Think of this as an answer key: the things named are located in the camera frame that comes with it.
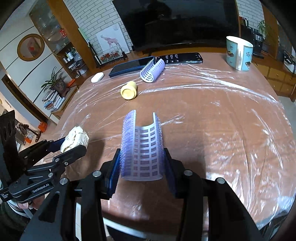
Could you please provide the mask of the person's left hand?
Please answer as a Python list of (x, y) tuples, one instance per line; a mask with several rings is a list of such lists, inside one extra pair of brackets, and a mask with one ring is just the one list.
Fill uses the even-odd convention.
[(39, 209), (39, 207), (42, 205), (43, 201), (45, 200), (45, 196), (40, 196), (30, 202), (26, 202), (26, 203), (20, 203), (20, 202), (17, 202), (17, 205), (20, 209), (30, 209), (30, 208), (33, 208), (33, 209)]

